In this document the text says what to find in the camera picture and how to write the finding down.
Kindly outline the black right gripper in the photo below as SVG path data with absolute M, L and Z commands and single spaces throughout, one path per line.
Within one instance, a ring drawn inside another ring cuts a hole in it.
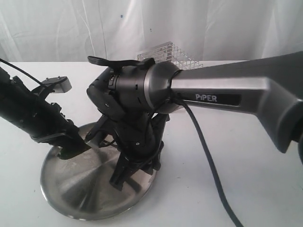
M 164 146 L 162 136 L 168 114 L 132 113 L 114 123 L 120 156 L 109 183 L 117 190 L 135 172 L 148 174 L 160 168 L 160 154 Z

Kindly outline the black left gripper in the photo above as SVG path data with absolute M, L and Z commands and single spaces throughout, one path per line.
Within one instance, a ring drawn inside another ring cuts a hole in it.
M 40 103 L 31 118 L 33 131 L 29 134 L 37 143 L 61 147 L 58 158 L 71 159 L 91 149 L 78 134 L 79 128 L 61 113 L 57 103 Z

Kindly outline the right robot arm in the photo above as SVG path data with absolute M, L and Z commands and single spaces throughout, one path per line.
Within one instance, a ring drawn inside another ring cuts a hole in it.
M 89 56 L 106 67 L 87 95 L 102 113 L 91 140 L 111 134 L 120 157 L 110 178 L 118 190 L 139 169 L 152 174 L 160 167 L 162 132 L 168 115 L 184 105 L 255 115 L 276 148 L 285 153 L 292 141 L 303 152 L 303 53 L 242 61 L 191 70 L 174 63 L 110 61 Z

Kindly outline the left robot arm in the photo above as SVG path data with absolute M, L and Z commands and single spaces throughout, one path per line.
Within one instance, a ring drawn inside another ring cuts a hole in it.
M 70 119 L 66 119 L 57 103 L 49 103 L 50 93 L 66 93 L 71 90 L 67 77 L 49 78 L 33 90 L 29 90 L 22 80 L 13 78 L 0 70 L 0 116 L 22 131 L 33 141 L 60 147 L 58 157 L 63 160 L 73 158 L 90 149 L 80 136 L 80 129 Z

